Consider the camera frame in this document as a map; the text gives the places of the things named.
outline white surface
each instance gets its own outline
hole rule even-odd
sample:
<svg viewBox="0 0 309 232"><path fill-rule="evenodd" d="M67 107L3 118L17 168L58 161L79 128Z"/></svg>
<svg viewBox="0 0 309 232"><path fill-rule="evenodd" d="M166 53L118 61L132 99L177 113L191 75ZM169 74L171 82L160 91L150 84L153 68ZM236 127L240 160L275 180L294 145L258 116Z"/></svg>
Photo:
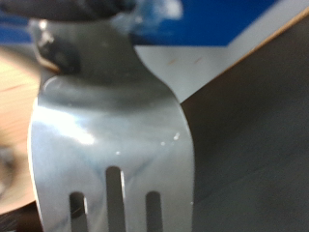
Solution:
<svg viewBox="0 0 309 232"><path fill-rule="evenodd" d="M308 6L309 0L281 0L228 46L136 46L135 49L144 64L183 102Z"/></svg>

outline wooden surface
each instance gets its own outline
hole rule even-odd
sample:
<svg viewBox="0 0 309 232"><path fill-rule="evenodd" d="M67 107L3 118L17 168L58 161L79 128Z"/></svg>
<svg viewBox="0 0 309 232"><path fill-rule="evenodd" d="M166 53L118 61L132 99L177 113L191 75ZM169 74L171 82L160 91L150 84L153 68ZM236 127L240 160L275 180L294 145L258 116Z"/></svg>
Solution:
<svg viewBox="0 0 309 232"><path fill-rule="evenodd" d="M39 67L0 47L0 146L14 149L12 186L0 198L0 215L34 201L27 158L27 131L38 93Z"/></svg>

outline fork tine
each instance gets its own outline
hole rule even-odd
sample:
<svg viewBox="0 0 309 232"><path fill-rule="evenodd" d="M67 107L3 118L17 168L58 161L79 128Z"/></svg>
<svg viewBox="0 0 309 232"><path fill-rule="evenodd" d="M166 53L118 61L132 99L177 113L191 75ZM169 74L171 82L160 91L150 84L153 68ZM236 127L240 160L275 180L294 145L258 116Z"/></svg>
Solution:
<svg viewBox="0 0 309 232"><path fill-rule="evenodd" d="M107 205L106 198L103 202L92 202L91 199L87 201L88 214L88 232L108 232L108 219L107 219Z"/></svg>
<svg viewBox="0 0 309 232"><path fill-rule="evenodd" d="M44 196L50 196L49 202L40 198L39 208L50 208L53 206L53 209L50 211L39 211L40 217L42 220L42 227L46 232L71 232L70 229L70 205L68 198L63 197L54 197L45 194Z"/></svg>
<svg viewBox="0 0 309 232"><path fill-rule="evenodd" d="M178 197L162 194L161 197L163 231L191 231L192 203L185 198L185 194L178 193Z"/></svg>
<svg viewBox="0 0 309 232"><path fill-rule="evenodd" d="M126 189L124 198L126 232L146 232L146 207L145 194L143 191L136 192Z"/></svg>

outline black object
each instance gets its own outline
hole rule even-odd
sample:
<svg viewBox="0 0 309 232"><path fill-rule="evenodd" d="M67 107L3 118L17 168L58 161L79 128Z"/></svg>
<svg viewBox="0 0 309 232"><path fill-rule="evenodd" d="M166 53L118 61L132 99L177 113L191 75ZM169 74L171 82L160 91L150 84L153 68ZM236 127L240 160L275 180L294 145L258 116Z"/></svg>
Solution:
<svg viewBox="0 0 309 232"><path fill-rule="evenodd" d="M307 232L309 16L182 106L196 152L193 232Z"/></svg>
<svg viewBox="0 0 309 232"><path fill-rule="evenodd" d="M41 31L39 38L35 43L38 53L43 59L55 65L61 73L74 74L80 72L78 51L73 44L49 34L48 31Z"/></svg>
<svg viewBox="0 0 309 232"><path fill-rule="evenodd" d="M0 232L12 232L17 228L19 211L0 215Z"/></svg>
<svg viewBox="0 0 309 232"><path fill-rule="evenodd" d="M58 21L107 18L130 11L133 0L1 0L0 8L10 14Z"/></svg>

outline metal fork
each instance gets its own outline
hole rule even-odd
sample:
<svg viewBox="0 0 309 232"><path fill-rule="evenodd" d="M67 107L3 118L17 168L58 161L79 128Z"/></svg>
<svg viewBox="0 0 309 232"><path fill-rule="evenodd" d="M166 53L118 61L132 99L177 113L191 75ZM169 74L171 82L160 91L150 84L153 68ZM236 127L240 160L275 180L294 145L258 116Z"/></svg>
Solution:
<svg viewBox="0 0 309 232"><path fill-rule="evenodd" d="M151 231L146 196L158 192L164 232L191 231L193 145L172 91L109 21L32 21L44 75L29 131L32 177L45 232L71 231L80 192L89 232L109 228L106 170L121 170L126 232Z"/></svg>

